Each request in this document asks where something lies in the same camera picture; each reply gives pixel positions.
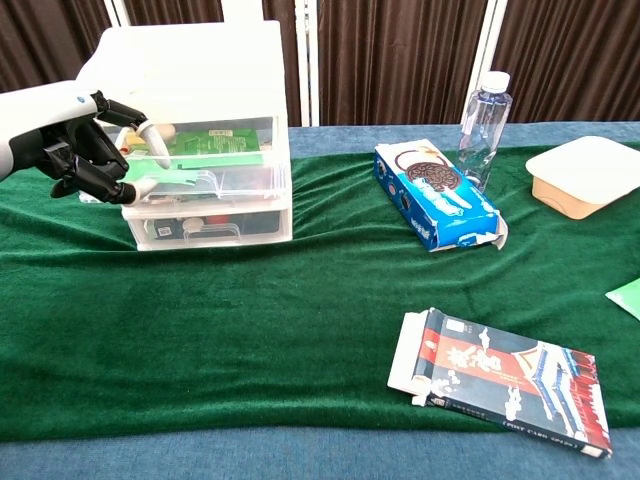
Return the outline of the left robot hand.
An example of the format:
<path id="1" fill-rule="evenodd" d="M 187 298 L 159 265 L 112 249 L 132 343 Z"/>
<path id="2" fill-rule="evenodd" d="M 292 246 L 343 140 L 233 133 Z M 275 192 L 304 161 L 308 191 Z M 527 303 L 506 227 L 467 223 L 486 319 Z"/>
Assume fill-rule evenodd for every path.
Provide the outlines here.
<path id="1" fill-rule="evenodd" d="M 53 198 L 84 192 L 103 203 L 133 205 L 157 185 L 126 183 L 129 164 L 100 126 L 133 130 L 163 169 L 170 154 L 156 126 L 95 88 L 60 81 L 1 95 L 1 178 L 36 168 L 56 181 Z"/>

